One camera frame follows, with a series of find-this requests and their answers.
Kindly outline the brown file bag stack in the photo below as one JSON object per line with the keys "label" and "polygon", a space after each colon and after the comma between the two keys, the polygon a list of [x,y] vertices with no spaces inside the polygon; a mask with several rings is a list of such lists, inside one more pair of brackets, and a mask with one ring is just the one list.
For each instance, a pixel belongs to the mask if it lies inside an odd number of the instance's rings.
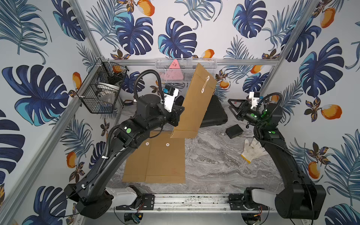
{"label": "brown file bag stack", "polygon": [[195,138],[215,91],[216,80],[204,66],[197,64],[182,106],[178,126],[173,129],[171,138]]}

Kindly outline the brown kraft file bag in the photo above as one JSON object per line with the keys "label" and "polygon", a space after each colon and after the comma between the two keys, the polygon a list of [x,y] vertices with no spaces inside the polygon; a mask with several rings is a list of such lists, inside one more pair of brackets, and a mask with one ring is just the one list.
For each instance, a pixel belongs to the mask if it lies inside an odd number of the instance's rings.
{"label": "brown kraft file bag", "polygon": [[145,182],[150,150],[151,143],[146,141],[129,156],[124,169],[123,183]]}

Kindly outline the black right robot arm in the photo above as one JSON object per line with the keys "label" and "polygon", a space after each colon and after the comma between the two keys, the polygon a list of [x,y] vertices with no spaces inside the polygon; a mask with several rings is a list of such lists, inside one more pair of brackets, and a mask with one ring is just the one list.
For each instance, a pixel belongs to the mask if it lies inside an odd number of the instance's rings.
{"label": "black right robot arm", "polygon": [[322,185],[315,184],[296,163],[285,138],[277,129],[282,119],[280,103],[267,103],[262,111],[259,107],[266,98],[252,92],[248,99],[229,99],[229,108],[239,121],[247,121],[254,127],[254,138],[268,152],[274,161],[284,183],[284,189],[273,194],[263,189],[251,190],[252,201],[276,209],[282,218],[319,218],[326,192]]}

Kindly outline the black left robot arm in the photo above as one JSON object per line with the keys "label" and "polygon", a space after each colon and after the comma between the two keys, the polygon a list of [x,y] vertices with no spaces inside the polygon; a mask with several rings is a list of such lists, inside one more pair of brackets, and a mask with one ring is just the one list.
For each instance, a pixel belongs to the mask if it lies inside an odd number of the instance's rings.
{"label": "black left robot arm", "polygon": [[179,90],[170,85],[159,86],[160,95],[138,96],[134,89],[136,113],[114,126],[99,160],[77,184],[68,184],[64,192],[76,203],[78,214],[97,219],[117,206],[138,209],[141,193],[132,187],[108,188],[107,184],[123,162],[140,145],[151,138],[151,132],[162,130],[166,124],[178,126],[184,107],[174,105]]}

